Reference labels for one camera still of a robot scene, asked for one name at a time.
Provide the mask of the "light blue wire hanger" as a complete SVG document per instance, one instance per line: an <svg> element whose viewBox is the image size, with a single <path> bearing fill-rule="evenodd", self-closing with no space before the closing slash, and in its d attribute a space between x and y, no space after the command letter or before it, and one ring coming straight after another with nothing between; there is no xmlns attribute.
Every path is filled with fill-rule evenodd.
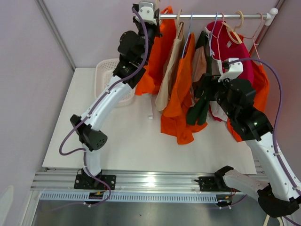
<svg viewBox="0 0 301 226"><path fill-rule="evenodd" d="M189 22L189 29L188 29L187 39L186 39L184 47L183 47L181 58L184 58L185 54L186 54L186 48L187 48L188 41L189 41L190 34L191 34L191 24L192 24L193 16L194 16L194 13L192 13L191 16L190 16L190 22Z"/></svg>

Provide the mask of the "orange t shirt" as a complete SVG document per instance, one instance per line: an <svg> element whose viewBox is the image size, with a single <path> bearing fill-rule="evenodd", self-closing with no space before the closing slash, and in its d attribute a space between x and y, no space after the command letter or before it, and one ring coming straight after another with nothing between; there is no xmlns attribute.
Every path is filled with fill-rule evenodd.
<svg viewBox="0 0 301 226"><path fill-rule="evenodd" d="M194 53L195 35L191 33L188 37L184 57L180 58L178 63L171 97L160 119L161 133L176 137L179 145L191 143L194 140L193 133L199 132L207 126L206 122L202 125L186 123L186 115L192 105L190 87L192 85L191 74Z"/></svg>
<svg viewBox="0 0 301 226"><path fill-rule="evenodd" d="M135 94L157 94L163 80L163 68L172 48L176 26L174 19L163 19L160 24L161 37L156 37L150 52L150 58L143 77L135 88Z"/></svg>

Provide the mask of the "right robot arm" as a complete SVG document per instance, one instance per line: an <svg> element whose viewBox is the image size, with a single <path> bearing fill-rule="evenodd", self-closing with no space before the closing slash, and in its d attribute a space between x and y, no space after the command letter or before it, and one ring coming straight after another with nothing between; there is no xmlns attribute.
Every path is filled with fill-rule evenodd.
<svg viewBox="0 0 301 226"><path fill-rule="evenodd" d="M249 80L205 73L192 84L199 100L216 101L230 124L259 159L268 181L259 181L225 166L214 174L218 190L233 188L257 200L264 212L273 218L296 212L301 203L297 188L301 185L285 157L275 150L273 127L267 116L254 107L256 91Z"/></svg>

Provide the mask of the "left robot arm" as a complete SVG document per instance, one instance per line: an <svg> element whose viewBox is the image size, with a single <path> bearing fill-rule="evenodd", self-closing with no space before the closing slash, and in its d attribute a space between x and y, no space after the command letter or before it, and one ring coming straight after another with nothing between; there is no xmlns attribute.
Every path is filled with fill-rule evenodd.
<svg viewBox="0 0 301 226"><path fill-rule="evenodd" d="M117 103L141 80L155 37L161 35L158 19L139 21L134 18L133 21L138 32L127 31L121 35L119 62L108 86L81 116L74 114L70 119L84 149L83 173L86 174L85 184L91 189L101 184L100 149L108 140L101 127Z"/></svg>

